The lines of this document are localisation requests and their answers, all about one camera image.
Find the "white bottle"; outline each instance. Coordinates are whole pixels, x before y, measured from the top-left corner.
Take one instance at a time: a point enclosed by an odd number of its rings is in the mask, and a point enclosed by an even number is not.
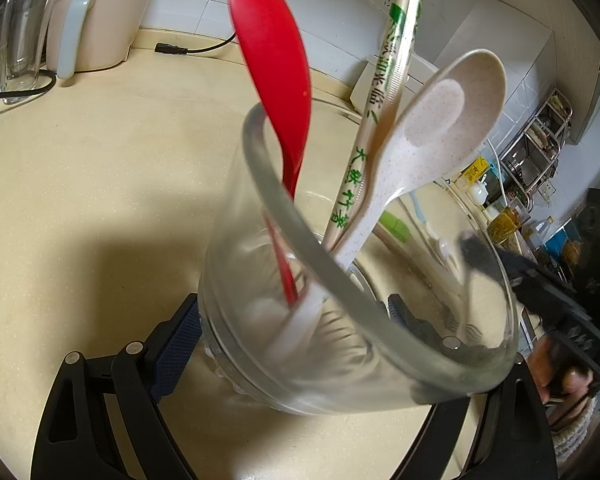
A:
[[[553,217],[549,216],[544,220],[535,222],[529,225],[522,232],[522,236],[526,242],[531,246],[531,249],[535,250],[544,243],[544,237],[548,232],[548,227],[553,223]]]

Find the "black power cord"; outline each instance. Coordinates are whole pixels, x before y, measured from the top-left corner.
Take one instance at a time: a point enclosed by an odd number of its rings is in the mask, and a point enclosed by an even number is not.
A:
[[[202,54],[203,52],[210,52],[211,50],[215,50],[216,48],[223,47],[224,45],[231,43],[234,39],[235,32],[231,35],[230,38],[214,46],[194,49],[185,48],[183,46],[170,45],[169,43],[156,43],[155,52],[160,52],[161,54]]]
[[[32,95],[46,94],[51,88],[56,85],[56,74],[50,70],[40,69],[40,75],[46,75],[51,81],[40,88],[32,88],[31,90],[13,90],[9,92],[0,92],[0,99],[13,99],[16,97],[30,97]]]

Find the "white spoon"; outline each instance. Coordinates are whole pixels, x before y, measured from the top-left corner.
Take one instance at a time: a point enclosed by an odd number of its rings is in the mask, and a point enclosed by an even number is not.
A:
[[[374,157],[368,191],[332,255],[348,269],[387,204],[451,173],[484,141],[506,95],[504,67],[488,50],[474,50],[438,71],[408,104]],[[277,362],[304,348],[328,292],[308,279],[297,306],[267,349]]]

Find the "red spoon head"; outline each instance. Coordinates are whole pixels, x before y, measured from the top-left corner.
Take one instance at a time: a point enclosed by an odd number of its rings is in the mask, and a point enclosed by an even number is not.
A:
[[[285,0],[229,0],[247,67],[277,134],[291,196],[311,120],[311,78],[300,31]]]

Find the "metal rack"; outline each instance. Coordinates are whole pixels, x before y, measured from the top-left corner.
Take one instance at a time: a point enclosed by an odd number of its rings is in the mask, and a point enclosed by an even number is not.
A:
[[[533,195],[557,167],[572,114],[568,99],[554,88],[501,155],[502,166],[522,191],[529,212]]]

